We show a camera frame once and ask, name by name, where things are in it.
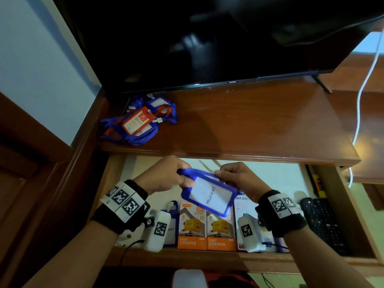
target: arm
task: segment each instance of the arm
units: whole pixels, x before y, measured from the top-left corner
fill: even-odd
[[[190,168],[190,165],[175,156],[165,157],[134,181],[149,195],[175,185],[193,187],[192,179],[176,173],[180,168]],[[24,288],[92,287],[117,239],[117,233],[91,220]]]
[[[222,165],[215,173],[226,183],[242,189],[256,203],[271,190],[241,162]],[[284,240],[308,287],[372,287],[308,227],[288,232]]]

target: orange and white box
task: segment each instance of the orange and white box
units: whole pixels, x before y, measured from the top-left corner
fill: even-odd
[[[181,203],[177,248],[207,249],[207,211],[205,209],[190,202]]]
[[[207,249],[214,251],[236,251],[235,219],[233,206],[227,217],[207,212]]]

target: person's left hand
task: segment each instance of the person's left hand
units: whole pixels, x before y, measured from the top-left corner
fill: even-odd
[[[170,155],[169,157],[163,157],[133,180],[146,190],[148,195],[154,192],[167,191],[175,185],[182,188],[193,187],[195,185],[194,180],[176,173],[178,169],[188,169],[190,167],[187,162],[180,160],[175,155]]]

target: black tv screen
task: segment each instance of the black tv screen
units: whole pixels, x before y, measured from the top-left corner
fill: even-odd
[[[384,18],[377,0],[54,0],[106,90],[332,72]]]

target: pile of lanyards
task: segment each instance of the pile of lanyards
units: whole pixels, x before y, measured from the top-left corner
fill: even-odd
[[[175,103],[164,97],[148,94],[131,96],[126,114],[103,119],[100,124],[103,138],[112,142],[142,145],[157,134],[159,124],[163,121],[177,123]],[[111,137],[113,132],[117,132],[120,138]]]

